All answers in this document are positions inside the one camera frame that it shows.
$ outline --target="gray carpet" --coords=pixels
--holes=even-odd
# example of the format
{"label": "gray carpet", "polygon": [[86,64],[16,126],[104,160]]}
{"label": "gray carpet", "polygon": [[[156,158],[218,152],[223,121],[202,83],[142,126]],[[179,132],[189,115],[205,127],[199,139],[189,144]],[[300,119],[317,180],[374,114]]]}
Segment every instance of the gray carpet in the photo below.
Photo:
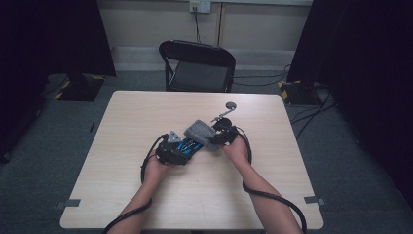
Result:
{"label": "gray carpet", "polygon": [[[237,71],[236,76],[280,73]],[[64,75],[51,76],[46,91],[63,79]],[[236,83],[268,84],[276,79],[238,78]],[[56,209],[56,202],[69,198],[112,93],[162,91],[164,85],[163,71],[118,71],[117,78],[106,79],[94,102],[55,101],[58,90],[45,95],[42,114],[12,150],[11,162],[0,166],[0,233],[100,233],[62,229],[62,210]],[[325,98],[326,92],[320,90],[319,94]],[[233,93],[280,91],[276,84],[235,84]],[[306,106],[287,106],[286,110],[290,119],[315,111]],[[294,133],[298,134],[305,122],[294,124]],[[357,144],[351,125],[337,107],[317,115],[298,138],[298,145],[315,193],[326,201],[320,207],[324,227],[309,233],[413,232],[412,211],[380,165]]]}

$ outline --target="wooden table top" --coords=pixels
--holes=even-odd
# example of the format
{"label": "wooden table top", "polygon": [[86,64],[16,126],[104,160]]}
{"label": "wooden table top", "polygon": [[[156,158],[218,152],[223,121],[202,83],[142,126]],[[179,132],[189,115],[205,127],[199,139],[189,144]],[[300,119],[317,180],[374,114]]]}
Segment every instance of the wooden table top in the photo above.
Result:
{"label": "wooden table top", "polygon": [[[212,125],[228,101],[237,109],[226,117],[246,132],[254,169],[301,209],[309,229],[322,228],[319,205],[304,201],[315,194],[281,97],[141,91],[113,94],[70,196],[81,200],[79,207],[66,207],[60,225],[104,228],[139,188],[140,166],[154,141],[171,130],[185,138],[198,119]],[[221,150],[203,147],[163,181],[144,229],[263,227],[235,167]]]}

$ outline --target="chair seat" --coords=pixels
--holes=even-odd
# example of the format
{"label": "chair seat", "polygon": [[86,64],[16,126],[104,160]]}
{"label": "chair seat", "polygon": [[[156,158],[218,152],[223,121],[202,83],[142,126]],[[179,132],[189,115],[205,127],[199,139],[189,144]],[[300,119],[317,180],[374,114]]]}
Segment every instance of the chair seat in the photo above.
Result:
{"label": "chair seat", "polygon": [[177,91],[225,92],[229,72],[227,67],[180,61],[169,88]]}

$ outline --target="person's left hand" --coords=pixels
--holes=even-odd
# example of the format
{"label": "person's left hand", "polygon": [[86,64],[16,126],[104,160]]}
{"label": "person's left hand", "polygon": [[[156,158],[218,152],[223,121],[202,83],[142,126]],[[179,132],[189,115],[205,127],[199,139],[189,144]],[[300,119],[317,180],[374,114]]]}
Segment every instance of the person's left hand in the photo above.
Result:
{"label": "person's left hand", "polygon": [[174,165],[165,165],[159,162],[155,150],[151,152],[148,164],[145,170],[145,179],[143,183],[158,185],[168,174]]}

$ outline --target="hand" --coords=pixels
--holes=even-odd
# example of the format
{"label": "hand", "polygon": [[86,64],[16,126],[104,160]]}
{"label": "hand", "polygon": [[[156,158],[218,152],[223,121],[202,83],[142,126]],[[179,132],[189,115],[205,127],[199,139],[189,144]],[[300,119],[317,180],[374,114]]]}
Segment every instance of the hand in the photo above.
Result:
{"label": "hand", "polygon": [[237,166],[239,164],[248,163],[248,151],[244,140],[240,136],[236,136],[230,145],[222,145],[225,155]]}
{"label": "hand", "polygon": [[151,152],[149,156],[148,164],[145,170],[144,184],[159,185],[161,181],[166,177],[169,170],[174,168],[174,165],[165,165],[159,162],[155,150]]}

